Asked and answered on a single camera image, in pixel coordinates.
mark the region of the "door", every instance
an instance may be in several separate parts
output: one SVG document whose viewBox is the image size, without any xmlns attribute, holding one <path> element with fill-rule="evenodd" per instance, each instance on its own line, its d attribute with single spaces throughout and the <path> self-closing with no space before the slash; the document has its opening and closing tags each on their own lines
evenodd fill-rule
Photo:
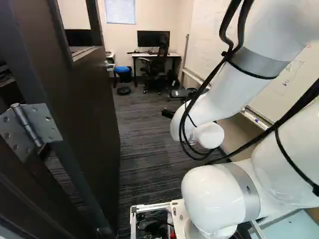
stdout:
<svg viewBox="0 0 319 239">
<path fill-rule="evenodd" d="M 27 104 L 48 106 L 63 137 L 51 147 L 87 204 L 88 222 L 115 236 L 120 139 L 97 5 L 86 4 L 93 44 L 72 54 L 55 0 L 1 1 L 0 51 Z"/>
</svg>

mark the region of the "computer monitor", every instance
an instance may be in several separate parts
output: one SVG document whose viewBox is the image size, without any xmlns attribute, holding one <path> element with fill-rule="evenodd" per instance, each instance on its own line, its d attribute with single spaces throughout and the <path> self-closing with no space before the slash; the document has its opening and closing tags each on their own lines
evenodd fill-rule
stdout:
<svg viewBox="0 0 319 239">
<path fill-rule="evenodd" d="M 139 47 L 156 47 L 161 46 L 162 35 L 166 36 L 166 41 L 169 45 L 169 31 L 138 31 L 138 46 Z"/>
</svg>

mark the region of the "blue stool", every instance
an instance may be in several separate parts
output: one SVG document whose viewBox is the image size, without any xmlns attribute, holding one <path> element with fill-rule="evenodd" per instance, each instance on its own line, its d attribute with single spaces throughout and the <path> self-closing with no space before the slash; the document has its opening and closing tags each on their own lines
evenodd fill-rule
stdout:
<svg viewBox="0 0 319 239">
<path fill-rule="evenodd" d="M 119 82 L 122 83 L 122 87 L 117 89 L 118 95 L 127 95 L 131 92 L 131 88 L 124 86 L 124 83 L 129 83 L 132 81 L 132 68 L 130 66 L 117 66 L 115 67 L 115 77 L 116 74 L 119 75 Z"/>
</svg>

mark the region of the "window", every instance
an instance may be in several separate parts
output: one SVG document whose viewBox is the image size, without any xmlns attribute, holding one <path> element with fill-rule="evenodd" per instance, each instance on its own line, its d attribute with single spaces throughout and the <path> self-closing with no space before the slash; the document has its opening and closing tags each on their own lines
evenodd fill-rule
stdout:
<svg viewBox="0 0 319 239">
<path fill-rule="evenodd" d="M 136 24 L 135 0 L 104 0 L 106 23 Z"/>
</svg>

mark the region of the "robotic arm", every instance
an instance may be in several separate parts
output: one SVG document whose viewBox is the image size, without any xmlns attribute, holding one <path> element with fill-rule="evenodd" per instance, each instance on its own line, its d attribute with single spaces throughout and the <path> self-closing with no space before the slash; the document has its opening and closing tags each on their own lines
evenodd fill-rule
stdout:
<svg viewBox="0 0 319 239">
<path fill-rule="evenodd" d="M 210 149 L 219 146 L 224 133 L 213 121 L 238 113 L 307 44 L 318 39 L 317 9 L 318 0 L 256 2 L 254 16 L 248 19 L 254 24 L 244 46 L 232 57 L 234 64 L 225 63 L 210 91 L 191 108 L 184 123 L 186 140 L 196 140 Z M 176 141 L 184 111 L 183 105 L 170 123 L 170 133 Z M 317 101 L 268 135 L 251 159 L 190 170 L 181 187 L 191 219 L 189 227 L 206 238 L 226 239 L 239 223 L 282 211 L 318 207 L 319 197 L 313 186 L 292 166 L 313 184 L 319 184 L 318 117 Z M 292 157 L 292 164 L 278 147 L 278 140 Z"/>
</svg>

